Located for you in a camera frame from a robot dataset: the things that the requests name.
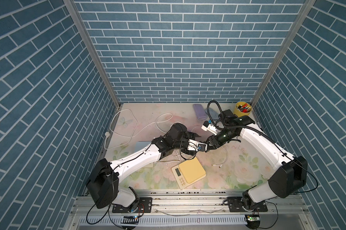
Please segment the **yellow electronic kitchen scale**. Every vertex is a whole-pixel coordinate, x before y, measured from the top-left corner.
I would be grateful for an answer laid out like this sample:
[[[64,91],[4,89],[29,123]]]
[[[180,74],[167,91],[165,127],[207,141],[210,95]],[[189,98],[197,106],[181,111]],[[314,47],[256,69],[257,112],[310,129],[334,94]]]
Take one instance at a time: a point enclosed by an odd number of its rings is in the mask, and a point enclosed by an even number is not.
[[[172,173],[180,189],[185,189],[206,177],[206,172],[198,158],[184,161],[172,167]]]

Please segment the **blue electronic kitchen scale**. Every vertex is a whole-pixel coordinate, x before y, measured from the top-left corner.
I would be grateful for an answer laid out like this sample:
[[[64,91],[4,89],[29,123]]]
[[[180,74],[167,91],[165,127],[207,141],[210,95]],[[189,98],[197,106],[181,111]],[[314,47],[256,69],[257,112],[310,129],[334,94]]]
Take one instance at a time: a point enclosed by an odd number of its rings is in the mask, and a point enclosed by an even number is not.
[[[155,153],[155,147],[152,145],[146,154],[143,153],[144,150],[151,144],[150,141],[138,141],[135,145],[135,149],[139,150],[139,156],[136,161],[142,165],[141,168],[151,168],[153,167],[153,163],[157,160],[157,155]]]

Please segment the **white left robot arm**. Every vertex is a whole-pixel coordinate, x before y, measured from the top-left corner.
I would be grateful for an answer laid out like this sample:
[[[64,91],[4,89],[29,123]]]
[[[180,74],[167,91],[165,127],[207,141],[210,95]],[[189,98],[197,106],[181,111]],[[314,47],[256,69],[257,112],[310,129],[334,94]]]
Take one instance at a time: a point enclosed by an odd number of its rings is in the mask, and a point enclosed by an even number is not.
[[[153,139],[146,147],[129,156],[112,162],[106,159],[98,161],[86,181],[96,207],[101,209],[114,204],[134,211],[140,198],[133,188],[122,189],[119,184],[142,167],[169,156],[175,149],[189,155],[206,151],[207,144],[195,141],[195,137],[196,134],[187,131],[186,126],[175,123],[165,135]]]

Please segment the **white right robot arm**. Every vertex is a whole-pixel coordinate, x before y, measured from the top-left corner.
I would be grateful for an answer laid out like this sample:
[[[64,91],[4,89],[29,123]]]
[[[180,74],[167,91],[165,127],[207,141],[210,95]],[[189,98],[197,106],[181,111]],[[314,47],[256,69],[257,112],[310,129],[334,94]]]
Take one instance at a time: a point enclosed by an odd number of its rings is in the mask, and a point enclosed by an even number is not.
[[[216,122],[205,121],[204,131],[212,133],[206,140],[207,150],[218,149],[236,137],[241,137],[259,151],[274,169],[274,174],[266,183],[243,192],[242,203],[246,209],[266,199],[286,198],[306,185],[308,162],[302,156],[294,157],[275,141],[260,131],[258,125],[249,116],[237,117],[226,110],[219,115],[219,127]]]

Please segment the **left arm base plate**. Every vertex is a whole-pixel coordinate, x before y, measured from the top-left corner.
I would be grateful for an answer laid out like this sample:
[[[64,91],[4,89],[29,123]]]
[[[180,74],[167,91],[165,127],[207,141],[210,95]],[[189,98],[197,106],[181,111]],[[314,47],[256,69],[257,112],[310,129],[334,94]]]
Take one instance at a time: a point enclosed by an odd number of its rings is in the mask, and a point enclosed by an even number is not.
[[[152,197],[140,197],[130,206],[113,205],[112,213],[150,213],[152,206]]]

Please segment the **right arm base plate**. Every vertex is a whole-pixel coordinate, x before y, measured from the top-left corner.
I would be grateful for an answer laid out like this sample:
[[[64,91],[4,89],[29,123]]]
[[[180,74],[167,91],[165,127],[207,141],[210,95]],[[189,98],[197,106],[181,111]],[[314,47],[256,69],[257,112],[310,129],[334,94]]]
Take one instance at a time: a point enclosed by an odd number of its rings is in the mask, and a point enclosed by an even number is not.
[[[223,202],[229,207],[230,212],[267,212],[268,207],[265,202],[254,203],[241,196],[230,196]]]

